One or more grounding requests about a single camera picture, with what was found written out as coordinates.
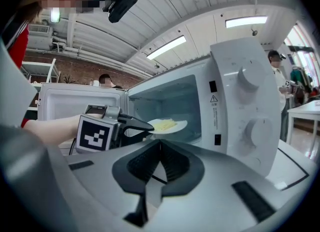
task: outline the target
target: microwave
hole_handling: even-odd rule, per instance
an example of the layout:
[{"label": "microwave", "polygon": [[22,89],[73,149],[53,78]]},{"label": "microwave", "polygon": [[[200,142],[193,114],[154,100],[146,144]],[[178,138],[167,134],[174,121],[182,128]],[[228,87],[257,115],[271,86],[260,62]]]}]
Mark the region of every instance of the microwave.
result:
[{"label": "microwave", "polygon": [[38,120],[78,115],[88,104],[120,107],[145,122],[186,120],[183,130],[164,138],[232,156],[267,176],[280,138],[279,102],[267,56],[251,37],[214,44],[209,56],[127,90],[44,83]]}]

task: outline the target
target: white plate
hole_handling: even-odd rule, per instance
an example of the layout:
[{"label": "white plate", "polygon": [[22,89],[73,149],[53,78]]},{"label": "white plate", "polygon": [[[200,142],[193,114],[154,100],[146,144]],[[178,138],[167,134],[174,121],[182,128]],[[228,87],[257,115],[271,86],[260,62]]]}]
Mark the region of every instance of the white plate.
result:
[{"label": "white plate", "polygon": [[[157,124],[163,120],[166,120],[166,119],[155,119],[155,120],[152,120],[150,122],[148,122],[149,124],[151,124],[152,126],[154,124]],[[175,121],[176,122],[176,125],[171,127],[170,129],[168,130],[164,130],[164,131],[156,131],[156,130],[153,130],[153,131],[148,131],[149,133],[152,133],[152,134],[171,134],[171,133],[175,133],[175,132],[178,132],[182,129],[184,129],[188,122],[187,121]]]}]

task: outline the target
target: microwave control knob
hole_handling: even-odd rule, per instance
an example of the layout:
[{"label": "microwave control knob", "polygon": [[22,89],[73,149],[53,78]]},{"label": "microwave control knob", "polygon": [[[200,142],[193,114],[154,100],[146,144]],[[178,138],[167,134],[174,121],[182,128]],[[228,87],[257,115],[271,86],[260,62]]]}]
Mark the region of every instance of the microwave control knob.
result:
[{"label": "microwave control knob", "polygon": [[246,62],[238,73],[239,80],[243,86],[252,90],[256,90],[265,82],[266,75],[262,64],[255,60]]},{"label": "microwave control knob", "polygon": [[245,134],[254,146],[269,142],[272,137],[272,123],[268,118],[254,118],[245,128]]}]

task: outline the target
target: brick wall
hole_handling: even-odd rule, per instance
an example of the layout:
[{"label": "brick wall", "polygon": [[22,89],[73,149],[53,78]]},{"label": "brick wall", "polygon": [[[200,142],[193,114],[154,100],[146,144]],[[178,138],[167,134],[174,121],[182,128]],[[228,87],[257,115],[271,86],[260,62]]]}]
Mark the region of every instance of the brick wall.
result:
[{"label": "brick wall", "polygon": [[[89,85],[90,80],[98,80],[101,74],[109,74],[112,82],[124,89],[128,89],[142,81],[137,76],[116,69],[59,55],[26,52],[23,60],[27,62],[51,63],[54,58],[56,58],[55,65],[57,69],[61,71],[59,83],[65,83],[64,78],[70,76],[70,81],[74,81],[74,84]],[[33,81],[45,82],[46,77],[32,76],[31,82]]]}]

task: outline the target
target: ceiling light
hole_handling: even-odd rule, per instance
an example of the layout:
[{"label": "ceiling light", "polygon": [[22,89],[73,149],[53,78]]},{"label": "ceiling light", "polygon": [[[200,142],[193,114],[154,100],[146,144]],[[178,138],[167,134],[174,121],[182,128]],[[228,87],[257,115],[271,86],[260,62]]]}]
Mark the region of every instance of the ceiling light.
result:
[{"label": "ceiling light", "polygon": [[59,8],[53,8],[51,10],[51,18],[50,18],[51,22],[52,23],[59,23],[60,22],[60,15],[61,15],[61,13],[60,13]]},{"label": "ceiling light", "polygon": [[174,39],[173,41],[168,42],[167,44],[163,45],[162,47],[158,48],[156,51],[153,51],[151,54],[147,55],[147,58],[150,60],[156,58],[157,56],[161,55],[162,53],[186,42],[185,37],[182,35],[179,38]]},{"label": "ceiling light", "polygon": [[254,24],[265,24],[268,17],[246,17],[246,18],[235,18],[225,21],[225,27],[235,27],[235,26],[244,26],[244,25],[254,25]]}]

